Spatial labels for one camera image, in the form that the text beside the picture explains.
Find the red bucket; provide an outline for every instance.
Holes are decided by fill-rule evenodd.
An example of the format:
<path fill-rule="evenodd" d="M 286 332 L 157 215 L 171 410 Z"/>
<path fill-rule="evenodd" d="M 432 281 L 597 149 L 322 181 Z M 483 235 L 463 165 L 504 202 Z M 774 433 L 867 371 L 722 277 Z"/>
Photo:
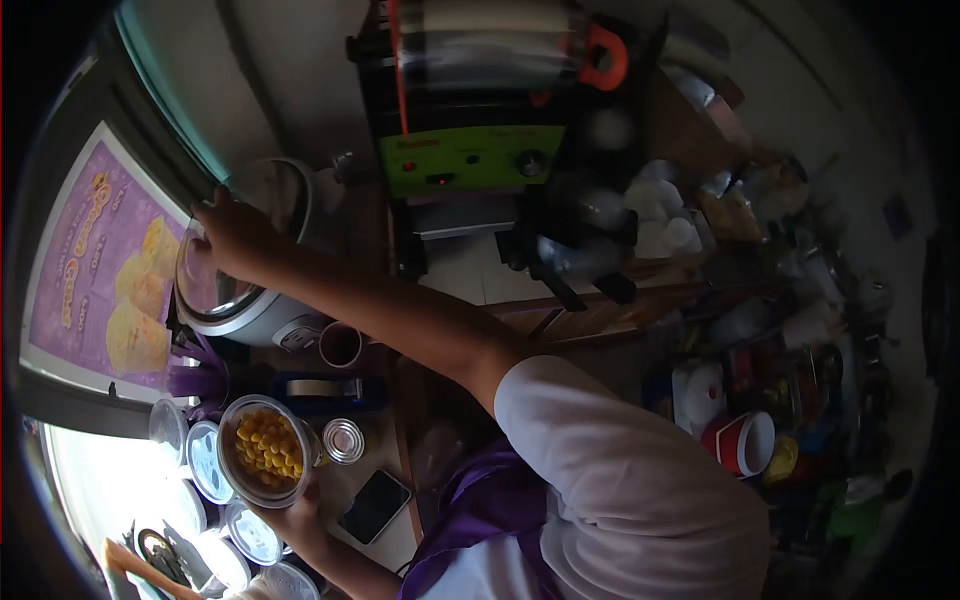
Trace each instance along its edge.
<path fill-rule="evenodd" d="M 770 462 L 776 437 L 777 428 L 770 415 L 754 411 L 736 419 L 717 417 L 707 425 L 700 442 L 729 472 L 753 477 Z"/>

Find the green control panel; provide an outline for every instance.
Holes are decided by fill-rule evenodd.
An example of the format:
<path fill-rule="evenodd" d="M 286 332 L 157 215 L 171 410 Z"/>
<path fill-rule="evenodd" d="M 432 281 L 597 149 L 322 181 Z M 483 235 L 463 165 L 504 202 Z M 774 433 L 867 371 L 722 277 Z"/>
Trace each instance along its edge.
<path fill-rule="evenodd" d="M 546 183 L 564 138 L 559 125 L 496 125 L 393 135 L 380 157 L 394 198 Z"/>

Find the person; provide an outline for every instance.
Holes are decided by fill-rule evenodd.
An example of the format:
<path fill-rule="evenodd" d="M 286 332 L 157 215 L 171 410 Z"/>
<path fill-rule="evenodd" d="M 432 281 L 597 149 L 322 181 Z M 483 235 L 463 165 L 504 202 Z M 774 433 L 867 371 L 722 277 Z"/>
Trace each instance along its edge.
<path fill-rule="evenodd" d="M 331 537 L 315 488 L 251 506 L 355 600 L 758 597 L 766 507 L 679 427 L 544 355 L 483 310 L 294 245 L 219 187 L 197 251 L 466 388 L 506 434 L 441 497 L 401 578 Z"/>

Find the menu poster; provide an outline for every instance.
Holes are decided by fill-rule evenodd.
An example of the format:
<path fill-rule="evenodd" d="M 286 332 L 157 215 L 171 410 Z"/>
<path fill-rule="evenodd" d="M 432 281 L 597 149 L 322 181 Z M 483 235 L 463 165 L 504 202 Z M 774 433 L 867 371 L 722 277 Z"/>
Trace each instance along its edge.
<path fill-rule="evenodd" d="M 64 181 L 37 251 L 25 362 L 101 392 L 115 381 L 121 396 L 156 399 L 188 221 L 101 123 Z"/>

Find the white shirt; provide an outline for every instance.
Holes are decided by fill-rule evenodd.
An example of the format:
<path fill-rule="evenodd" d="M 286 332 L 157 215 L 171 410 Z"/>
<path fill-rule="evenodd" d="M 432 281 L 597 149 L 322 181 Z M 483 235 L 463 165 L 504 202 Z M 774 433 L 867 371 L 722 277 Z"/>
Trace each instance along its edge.
<path fill-rule="evenodd" d="M 510 369 L 493 411 L 550 484 L 540 552 L 566 600 L 760 595 L 766 507 L 679 427 L 554 356 Z M 516 539 L 499 538 L 460 550 L 421 598 L 539 597 Z"/>

